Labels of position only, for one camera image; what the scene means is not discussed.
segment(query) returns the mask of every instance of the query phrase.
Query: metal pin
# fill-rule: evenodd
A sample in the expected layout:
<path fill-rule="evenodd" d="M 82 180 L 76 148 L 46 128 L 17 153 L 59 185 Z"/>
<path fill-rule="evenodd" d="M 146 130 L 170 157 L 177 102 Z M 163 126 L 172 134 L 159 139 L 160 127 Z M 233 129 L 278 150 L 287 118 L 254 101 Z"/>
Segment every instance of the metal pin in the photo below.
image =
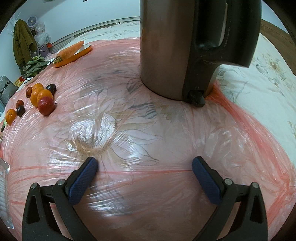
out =
<path fill-rule="evenodd" d="M 259 184 L 258 183 L 252 183 L 253 187 L 254 188 L 258 188 L 259 187 Z"/>
<path fill-rule="evenodd" d="M 226 178 L 224 180 L 224 182 L 225 182 L 226 185 L 231 185 L 232 184 L 232 181 L 229 178 Z"/>
<path fill-rule="evenodd" d="M 60 180 L 57 181 L 57 184 L 60 185 L 60 186 L 63 185 L 64 183 L 65 183 L 64 179 L 60 179 Z"/>
<path fill-rule="evenodd" d="M 34 188 L 36 188 L 37 187 L 37 183 L 33 183 L 32 185 L 31 185 L 31 188 L 32 189 L 34 189 Z"/>

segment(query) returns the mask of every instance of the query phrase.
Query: brown floor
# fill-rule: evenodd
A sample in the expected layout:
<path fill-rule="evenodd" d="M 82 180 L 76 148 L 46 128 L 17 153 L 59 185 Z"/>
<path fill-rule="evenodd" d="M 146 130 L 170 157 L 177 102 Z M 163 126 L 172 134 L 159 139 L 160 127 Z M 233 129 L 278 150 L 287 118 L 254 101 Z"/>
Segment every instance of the brown floor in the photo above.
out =
<path fill-rule="evenodd" d="M 261 21 L 260 33 L 276 47 L 296 75 L 296 46 L 290 35 L 263 19 Z"/>

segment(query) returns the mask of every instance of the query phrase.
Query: orange fruit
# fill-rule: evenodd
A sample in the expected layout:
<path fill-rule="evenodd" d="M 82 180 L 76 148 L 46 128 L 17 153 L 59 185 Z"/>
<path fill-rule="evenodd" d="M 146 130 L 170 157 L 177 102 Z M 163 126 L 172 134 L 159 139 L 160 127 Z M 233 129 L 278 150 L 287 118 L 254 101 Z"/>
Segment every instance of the orange fruit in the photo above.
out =
<path fill-rule="evenodd" d="M 30 100 L 33 106 L 38 107 L 37 97 L 40 91 L 42 91 L 43 89 L 44 89 L 43 87 L 37 87 L 34 90 L 32 90 Z"/>
<path fill-rule="evenodd" d="M 14 109 L 10 109 L 6 112 L 5 118 L 7 124 L 11 125 L 17 116 L 17 112 Z"/>
<path fill-rule="evenodd" d="M 39 102 L 39 100 L 42 98 L 42 97 L 45 97 L 45 96 L 48 96 L 48 97 L 50 97 L 50 98 L 54 98 L 53 96 L 52 96 L 52 93 L 50 92 L 50 90 L 41 90 L 40 92 L 39 92 L 39 94 L 38 94 L 38 96 L 37 96 L 37 104 L 38 104 L 38 102 Z"/>
<path fill-rule="evenodd" d="M 34 85 L 33 85 L 32 92 L 33 92 L 33 90 L 35 90 L 35 89 L 38 88 L 38 87 L 42 87 L 42 88 L 44 88 L 44 86 L 43 86 L 42 84 L 40 84 L 40 83 L 38 83 L 38 84 L 34 84 Z"/>

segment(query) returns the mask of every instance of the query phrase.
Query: clear plastic film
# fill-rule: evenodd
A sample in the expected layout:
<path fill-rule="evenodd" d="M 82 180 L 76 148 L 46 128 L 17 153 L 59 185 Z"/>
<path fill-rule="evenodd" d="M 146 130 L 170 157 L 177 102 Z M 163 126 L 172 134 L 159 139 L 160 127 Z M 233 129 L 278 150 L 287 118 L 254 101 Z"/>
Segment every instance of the clear plastic film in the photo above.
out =
<path fill-rule="evenodd" d="M 75 210 L 98 240 L 191 241 L 215 209 L 192 172 L 196 156 L 223 178 L 260 184 L 271 239 L 296 191 L 295 169 L 273 136 L 218 86 L 203 108 L 151 92 L 139 76 L 139 39 L 92 45 L 73 63 L 47 67 L 35 82 L 57 86 L 49 117 L 31 105 L 25 89 L 7 104 L 8 110 L 22 99 L 26 109 L 1 143 L 17 239 L 30 185 L 66 179 L 88 156 L 99 161 L 99 172 Z"/>

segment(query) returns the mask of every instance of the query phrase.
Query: hanging clothes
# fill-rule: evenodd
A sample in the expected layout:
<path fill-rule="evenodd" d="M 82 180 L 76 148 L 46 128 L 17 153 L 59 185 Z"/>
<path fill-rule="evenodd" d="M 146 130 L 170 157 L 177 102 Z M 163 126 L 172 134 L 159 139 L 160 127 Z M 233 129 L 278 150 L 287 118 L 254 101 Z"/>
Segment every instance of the hanging clothes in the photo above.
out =
<path fill-rule="evenodd" d="M 15 24 L 13 35 L 13 53 L 17 65 L 32 60 L 30 51 L 36 51 L 37 44 L 27 23 L 19 19 Z"/>

